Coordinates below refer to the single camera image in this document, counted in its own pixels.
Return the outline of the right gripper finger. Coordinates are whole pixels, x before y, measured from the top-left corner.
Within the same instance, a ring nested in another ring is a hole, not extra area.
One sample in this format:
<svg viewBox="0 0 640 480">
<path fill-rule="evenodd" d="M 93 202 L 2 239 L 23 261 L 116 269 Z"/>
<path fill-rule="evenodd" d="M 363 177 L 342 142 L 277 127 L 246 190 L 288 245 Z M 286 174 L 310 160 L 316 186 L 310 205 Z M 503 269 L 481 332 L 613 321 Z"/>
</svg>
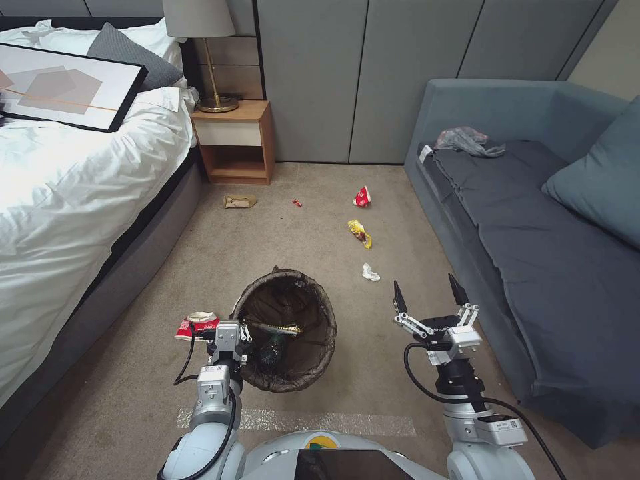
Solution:
<svg viewBox="0 0 640 480">
<path fill-rule="evenodd" d="M 448 278 L 454 300 L 459 307 L 457 326 L 472 327 L 479 315 L 479 306 L 469 301 L 466 290 L 451 273 L 448 274 Z"/>
<path fill-rule="evenodd" d="M 419 339 L 426 339 L 428 336 L 433 335 L 434 330 L 432 328 L 408 314 L 408 309 L 397 280 L 394 280 L 393 288 L 393 305 L 396 312 L 393 320 L 395 324 L 413 336 L 417 336 Z"/>
</svg>

